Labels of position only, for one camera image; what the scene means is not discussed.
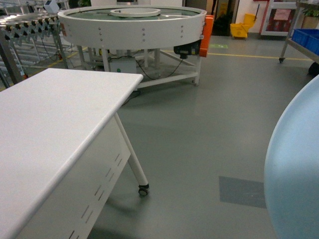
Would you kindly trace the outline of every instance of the cart wheel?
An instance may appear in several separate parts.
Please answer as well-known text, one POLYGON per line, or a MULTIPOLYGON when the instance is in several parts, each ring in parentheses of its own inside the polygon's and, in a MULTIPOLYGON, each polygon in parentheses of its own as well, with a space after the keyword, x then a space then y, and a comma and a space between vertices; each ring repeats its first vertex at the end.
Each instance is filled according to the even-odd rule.
POLYGON ((139 194, 142 196, 142 197, 145 197, 147 196, 147 194, 149 193, 149 191, 145 188, 140 188, 139 189, 139 194))
POLYGON ((142 197, 145 197, 145 196, 147 196, 147 194, 149 193, 149 191, 148 191, 148 188, 149 188, 150 186, 149 185, 140 185, 139 186, 139 194, 142 196, 142 197))

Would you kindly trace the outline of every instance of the round rotating table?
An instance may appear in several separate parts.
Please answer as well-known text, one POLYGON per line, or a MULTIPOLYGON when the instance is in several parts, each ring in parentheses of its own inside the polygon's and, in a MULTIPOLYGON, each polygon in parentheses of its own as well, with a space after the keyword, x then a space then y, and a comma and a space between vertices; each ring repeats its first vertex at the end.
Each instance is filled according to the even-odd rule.
MULTIPOLYGON (((123 51, 144 50, 145 66, 148 67, 148 49, 156 49, 155 68, 160 66, 160 53, 180 62, 161 48, 185 45, 202 38, 206 11, 190 7, 174 6, 96 6, 75 8, 58 13, 64 38, 78 46, 87 46, 102 50, 105 71, 110 71, 108 50, 123 51), (127 16, 121 14, 129 10, 127 16), (151 16, 138 16, 143 11, 155 12, 151 16)), ((201 57, 196 63, 183 61, 183 73, 151 82, 140 83, 138 88, 165 82, 195 78, 198 85, 201 57)))

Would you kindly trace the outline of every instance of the metal frame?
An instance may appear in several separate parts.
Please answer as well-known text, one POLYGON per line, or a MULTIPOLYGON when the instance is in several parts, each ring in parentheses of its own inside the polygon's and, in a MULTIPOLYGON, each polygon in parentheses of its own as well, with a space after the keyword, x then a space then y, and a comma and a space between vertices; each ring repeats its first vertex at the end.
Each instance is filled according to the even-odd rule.
POLYGON ((311 58, 313 61, 319 63, 319 56, 318 55, 314 54, 313 52, 309 51, 308 49, 304 48, 303 46, 301 46, 301 45, 299 45, 296 42, 291 40, 292 33, 293 33, 294 28, 295 28, 295 24, 297 22, 297 19, 299 17, 299 13, 300 13, 301 8, 311 7, 311 8, 314 8, 314 9, 319 9, 319 4, 311 4, 311 3, 308 3, 308 2, 302 1, 302 0, 297 0, 296 4, 297 4, 297 9, 296 9, 294 18, 293 18, 293 20, 291 22, 291 26, 290 26, 290 29, 289 29, 289 32, 288 32, 284 47, 283 47, 281 55, 279 57, 279 62, 282 63, 284 61, 284 59, 285 59, 284 55, 285 55, 287 46, 290 45, 293 48, 295 48, 296 50, 298 50, 299 52, 301 52, 302 54, 304 54, 307 57, 311 58))

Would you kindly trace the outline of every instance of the floor marking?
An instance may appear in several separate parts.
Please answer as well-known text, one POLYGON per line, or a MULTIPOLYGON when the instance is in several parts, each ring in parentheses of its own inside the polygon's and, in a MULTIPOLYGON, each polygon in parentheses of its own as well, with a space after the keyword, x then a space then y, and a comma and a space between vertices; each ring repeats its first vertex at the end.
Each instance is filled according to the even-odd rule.
MULTIPOLYGON (((237 57, 250 57, 250 58, 265 58, 265 59, 278 59, 279 56, 254 56, 254 55, 236 55, 236 54, 224 54, 224 53, 208 53, 208 55, 215 56, 237 56, 237 57)), ((307 58, 285 58, 286 60, 295 60, 295 61, 312 61, 312 59, 307 58)))
POLYGON ((228 49, 228 45, 210 44, 209 48, 224 48, 224 49, 228 49))

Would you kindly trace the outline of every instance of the table top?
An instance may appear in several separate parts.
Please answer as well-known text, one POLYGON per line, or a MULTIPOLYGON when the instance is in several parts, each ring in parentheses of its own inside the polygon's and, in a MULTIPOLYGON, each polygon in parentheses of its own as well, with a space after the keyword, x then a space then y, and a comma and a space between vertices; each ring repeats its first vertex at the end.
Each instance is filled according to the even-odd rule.
POLYGON ((319 76, 280 117, 265 162, 265 198, 279 239, 319 235, 319 76))
POLYGON ((0 93, 0 238, 15 238, 142 75, 47 69, 0 93))

